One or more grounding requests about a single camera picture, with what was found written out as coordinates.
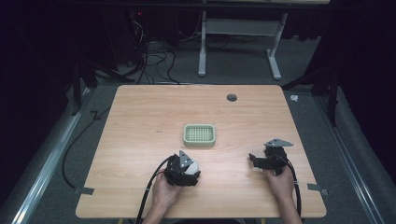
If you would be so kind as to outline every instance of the small plastic basket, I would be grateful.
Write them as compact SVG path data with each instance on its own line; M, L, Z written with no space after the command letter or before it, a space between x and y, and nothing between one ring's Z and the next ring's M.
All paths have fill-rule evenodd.
M216 141L215 126L211 124L187 124L183 142L186 147L213 147Z

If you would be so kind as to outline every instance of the gray carpet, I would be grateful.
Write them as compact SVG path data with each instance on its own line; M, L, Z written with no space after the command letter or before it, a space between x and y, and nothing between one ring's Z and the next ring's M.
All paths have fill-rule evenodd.
M266 61L263 46L270 46L271 39L259 38L255 41L232 41L226 47L208 49L206 77L198 77L198 46L180 45L178 48L167 48L174 51L176 60L171 76L180 83L197 84L276 84L283 85L297 77L300 77L309 63L310 57L318 43L317 40L299 42L296 39L282 40L276 59L282 74L282 80L274 81L271 77L269 64ZM221 46L221 41L209 42L212 47ZM151 50L164 51L161 44L153 45ZM142 84L152 81L157 83L172 82L166 78L166 71L172 64L171 54L166 54L164 63L158 68L156 62L159 56L149 59L147 73L142 76ZM124 64L120 70L127 69ZM101 113L111 106L117 87L117 81L100 79L100 84L93 91L93 96L86 109L82 112L78 126L74 130L71 139L76 139L81 132L92 122L93 113ZM332 137L332 130L326 123L326 117L320 113L318 98L311 96L309 87L300 86L296 90L285 91L285 97L290 106L291 114L301 136L307 157L310 161L314 175L318 183L329 191L328 196L323 196L326 204L327 215L323 218L307 219L305 223L370 223L361 201L351 184L337 145ZM299 101L290 100L291 94L298 94ZM380 161L370 149L359 124L348 110L347 101L340 91L337 106L337 130L343 136L346 146L355 159L356 165L364 177L368 189L374 196L382 218L385 223L396 220L394 201L396 188L388 174L383 169ZM69 116L70 108L65 112ZM102 130L106 123L107 113L97 120L71 147L65 161L65 170L70 181L83 186L89 171L93 154L99 142ZM10 223L21 206L27 191L35 180L42 164L48 157L52 143L51 137L56 135L57 128L49 136L48 141L26 170L26 175L10 196L7 204L2 208L0 223ZM78 196L64 183L61 164L54 171L54 175L41 198L29 223L118 223L117 219L80 219L75 211ZM267 223L280 223L279 218L267 219Z

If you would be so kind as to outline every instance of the dark background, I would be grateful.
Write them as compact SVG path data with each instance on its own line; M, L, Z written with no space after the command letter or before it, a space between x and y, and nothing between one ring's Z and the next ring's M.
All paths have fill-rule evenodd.
M361 2L332 1L332 5L356 6ZM304 41L322 36L306 73L328 65L334 57L338 59L340 86L371 147L395 181L391 165L396 133L396 7L383 0L373 1L368 8L361 14L333 16L290 13L282 37L298 35ZM1 204L64 112L68 103L64 93L72 84L76 61L89 58L110 69L119 63L110 45L114 39L108 38L103 10L76 9L51 1L2 3ZM144 23L150 35L176 45L179 30L186 35L193 32L198 13L150 10L143 15L147 15ZM274 15L250 16L266 19Z

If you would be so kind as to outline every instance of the table top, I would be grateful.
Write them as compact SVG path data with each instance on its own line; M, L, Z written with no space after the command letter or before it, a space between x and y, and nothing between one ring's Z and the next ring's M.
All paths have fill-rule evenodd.
M227 100L230 93L236 101ZM214 125L213 147L184 146L183 128L193 123ZM325 216L320 193L307 188L316 180L280 87L121 86L85 183L93 195L80 196L76 214L136 217L155 169L183 150L198 161L201 176L165 217L279 217L264 173L248 159L264 157L263 144L276 137L294 144L285 151L300 183L302 217ZM143 217L150 207L151 193Z

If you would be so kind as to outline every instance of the green basket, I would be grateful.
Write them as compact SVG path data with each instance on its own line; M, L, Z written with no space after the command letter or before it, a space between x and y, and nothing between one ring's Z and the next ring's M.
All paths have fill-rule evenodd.
M213 147L216 141L215 126L187 124L184 126L183 141L186 147Z

